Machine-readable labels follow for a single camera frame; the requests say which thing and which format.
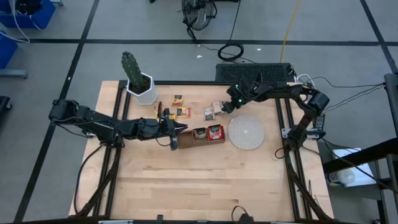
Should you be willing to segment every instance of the round placemat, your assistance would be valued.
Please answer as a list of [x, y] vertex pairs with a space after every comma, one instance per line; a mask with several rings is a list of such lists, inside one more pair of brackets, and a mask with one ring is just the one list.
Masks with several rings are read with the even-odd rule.
[[231, 120], [228, 126], [231, 143], [238, 149], [257, 149], [266, 136], [261, 121], [254, 115], [240, 115]]

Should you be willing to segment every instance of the black floor stripe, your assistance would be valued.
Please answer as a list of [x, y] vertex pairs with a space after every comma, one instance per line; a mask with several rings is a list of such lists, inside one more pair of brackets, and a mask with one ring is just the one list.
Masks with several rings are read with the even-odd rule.
[[[93, 3], [93, 6], [91, 7], [91, 11], [90, 11], [90, 15], [88, 16], [88, 19], [86, 21], [86, 25], [85, 28], [83, 30], [83, 33], [81, 35], [81, 39], [80, 39], [80, 43], [77, 47], [75, 56], [73, 57], [72, 60], [72, 64], [70, 65], [69, 71], [68, 71], [68, 75], [65, 79], [65, 83], [63, 84], [63, 88], [60, 94], [60, 99], [65, 99], [67, 93], [68, 93], [68, 89], [70, 86], [70, 82], [72, 81], [73, 78], [73, 74], [75, 73], [76, 70], [76, 66], [78, 64], [78, 61], [80, 59], [80, 55], [81, 55], [81, 51], [83, 50], [83, 46], [84, 46], [84, 40], [87, 38], [88, 35], [88, 31], [90, 30], [91, 27], [91, 23], [93, 22], [93, 18], [95, 15], [95, 12], [97, 10], [98, 7], [98, 3], [100, 0], [95, 0]], [[42, 147], [40, 148], [40, 152], [39, 155], [37, 156], [36, 162], [35, 162], [35, 166], [33, 168], [33, 171], [30, 175], [28, 184], [26, 186], [24, 195], [22, 196], [22, 200], [18, 206], [18, 210], [17, 213], [15, 215], [14, 218], [14, 223], [19, 223], [22, 222], [27, 210], [27, 207], [29, 205], [29, 201], [30, 198], [32, 197], [33, 191], [35, 189], [36, 183], [37, 183], [37, 179], [39, 178], [40, 175], [40, 170], [43, 166], [44, 160], [45, 160], [45, 156], [47, 154], [47, 151], [49, 149], [50, 146], [50, 142], [52, 139], [52, 136], [54, 134], [55, 131], [55, 126], [54, 125], [50, 125], [49, 128], [47, 129], [47, 132], [45, 133], [45, 137], [42, 143]]]
[[[81, 39], [31, 39], [40, 44], [79, 44]], [[127, 40], [127, 39], [85, 39], [84, 44], [196, 44], [192, 40]], [[199, 44], [225, 44], [228, 40], [198, 40]], [[283, 40], [232, 40], [231, 43], [246, 45], [282, 45]], [[288, 40], [286, 45], [303, 46], [378, 46], [378, 41], [322, 41]]]
[[369, 22], [370, 22], [370, 24], [372, 26], [374, 34], [376, 35], [377, 40], [380, 42], [381, 49], [382, 49], [382, 51], [384, 53], [384, 56], [387, 59], [387, 62], [388, 62], [388, 65], [390, 66], [391, 71], [393, 73], [398, 72], [397, 65], [396, 65], [394, 59], [391, 57], [391, 53], [390, 53], [390, 51], [389, 51], [389, 49], [387, 47], [386, 42], [383, 39], [383, 36], [381, 35], [381, 32], [380, 32], [380, 30], [379, 30], [379, 28], [378, 28], [378, 26], [376, 24], [376, 21], [373, 18], [373, 15], [371, 13], [371, 10], [370, 10], [368, 4], [366, 3], [365, 0], [361, 0], [361, 4], [362, 4], [363, 9], [365, 10], [366, 16], [369, 19]]

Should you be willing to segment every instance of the wooden table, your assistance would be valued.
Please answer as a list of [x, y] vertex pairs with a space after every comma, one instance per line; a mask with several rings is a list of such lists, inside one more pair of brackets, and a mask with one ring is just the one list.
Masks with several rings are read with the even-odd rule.
[[[96, 111], [112, 115], [118, 83], [102, 83]], [[231, 114], [217, 116], [216, 121], [204, 121], [203, 109], [210, 106], [212, 101], [230, 99], [226, 94], [227, 86], [157, 85], [156, 88], [159, 97], [155, 105], [162, 101], [164, 108], [169, 107], [171, 111], [175, 110], [175, 107], [171, 107], [172, 95], [184, 96], [183, 105], [191, 107], [192, 117], [179, 118], [177, 121], [188, 124], [189, 129], [222, 124], [228, 131], [232, 118], [254, 114], [264, 125], [265, 140], [253, 151], [235, 148], [228, 138], [224, 144], [177, 151], [161, 147], [155, 140], [125, 141], [111, 218], [153, 220], [158, 214], [163, 214], [165, 220], [230, 221], [232, 208], [241, 205], [256, 221], [294, 220], [284, 160], [274, 156], [275, 151], [282, 147], [275, 100], [252, 102]], [[119, 119], [125, 96], [123, 93]], [[291, 105], [297, 123], [303, 112], [295, 102], [292, 101]], [[288, 126], [285, 109], [284, 116], [285, 126]], [[127, 118], [140, 117], [154, 118], [154, 107], [139, 106], [132, 97]], [[169, 139], [161, 138], [159, 141], [167, 144]], [[88, 140], [85, 157], [98, 147], [98, 143], [96, 138]], [[313, 140], [307, 140], [304, 146], [318, 151]], [[333, 217], [319, 155], [304, 149], [300, 152], [305, 178], [312, 183], [312, 194], [326, 214]], [[78, 209], [97, 188], [103, 156], [104, 149], [95, 154], [83, 169]], [[299, 193], [297, 198], [301, 217], [305, 217]], [[240, 213], [236, 211], [235, 219], [239, 218]]]

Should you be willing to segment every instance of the potted cactus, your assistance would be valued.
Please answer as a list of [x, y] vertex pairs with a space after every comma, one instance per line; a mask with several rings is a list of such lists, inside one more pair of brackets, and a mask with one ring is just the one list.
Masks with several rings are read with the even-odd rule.
[[154, 79], [140, 71], [137, 60], [130, 52], [123, 52], [122, 65], [128, 77], [127, 92], [135, 96], [138, 104], [152, 105], [157, 98]]

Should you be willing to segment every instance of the blue bin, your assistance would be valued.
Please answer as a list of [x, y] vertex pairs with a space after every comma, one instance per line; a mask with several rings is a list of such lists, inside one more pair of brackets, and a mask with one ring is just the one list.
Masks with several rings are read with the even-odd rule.
[[18, 45], [15, 41], [0, 34], [0, 69], [4, 69], [7, 66], [17, 47]]
[[[55, 6], [50, 2], [50, 0], [41, 1], [43, 8], [32, 15], [19, 15], [16, 13], [16, 19], [20, 28], [38, 28], [44, 29], [50, 22], [50, 19], [55, 11]], [[8, 0], [0, 0], [0, 11], [10, 12], [10, 6]], [[14, 21], [14, 16], [12, 14], [0, 15], [0, 22], [8, 28], [16, 28], [17, 25]]]

